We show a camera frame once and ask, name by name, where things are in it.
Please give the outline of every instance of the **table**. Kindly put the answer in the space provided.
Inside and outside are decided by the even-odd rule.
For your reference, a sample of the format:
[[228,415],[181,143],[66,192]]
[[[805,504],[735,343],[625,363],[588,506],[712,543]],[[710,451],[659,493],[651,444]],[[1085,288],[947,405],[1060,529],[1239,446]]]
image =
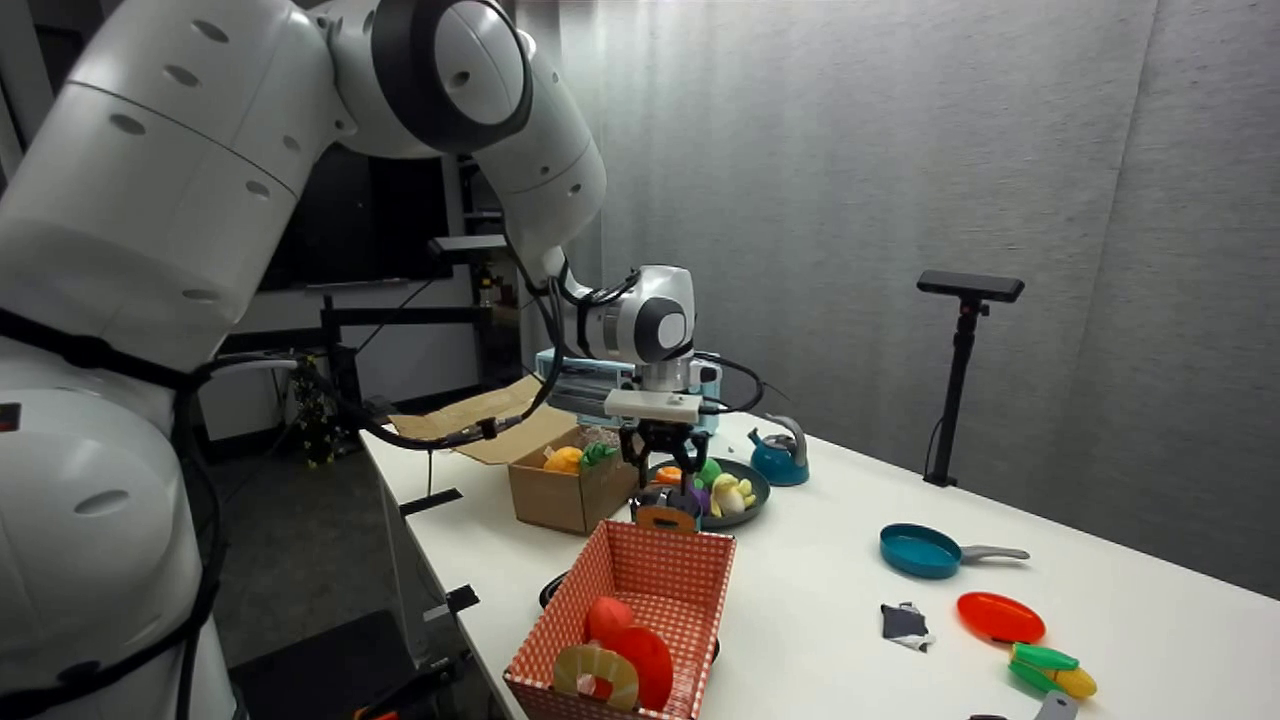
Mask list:
[[[767,423],[725,415],[712,455],[750,458],[750,429]],[[373,435],[364,444],[402,504],[424,496],[427,455]],[[505,466],[457,451],[437,451],[432,462],[437,493],[462,486],[464,501],[419,510],[410,529],[443,588],[481,591],[462,625],[520,716],[500,678],[505,662],[540,617],[535,591],[583,538],[520,522]],[[777,486],[763,515],[735,530],[710,720],[1034,720],[1039,700],[1010,678],[1010,653],[955,620],[960,591],[1003,591],[1045,617],[1045,643],[1080,655],[1099,684],[1080,720],[1280,716],[1278,598],[966,486],[931,486],[828,439],[810,439],[810,466],[810,482]],[[894,518],[931,522],[960,543],[1021,543],[1034,564],[908,581],[886,566],[876,546]],[[930,653],[882,639],[882,603],[902,598],[930,617]]]

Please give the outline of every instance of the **red plastic basket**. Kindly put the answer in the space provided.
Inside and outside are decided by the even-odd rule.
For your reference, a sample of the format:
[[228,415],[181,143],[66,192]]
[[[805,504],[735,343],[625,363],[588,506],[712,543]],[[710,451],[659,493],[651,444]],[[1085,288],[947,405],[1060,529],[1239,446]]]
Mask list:
[[583,617],[598,597],[622,597],[636,620],[672,653],[672,696],[664,712],[702,716],[720,643],[720,611],[733,566],[733,537],[678,537],[603,518],[543,606],[505,678],[533,720],[632,716],[552,689],[552,662],[568,643],[583,643]]

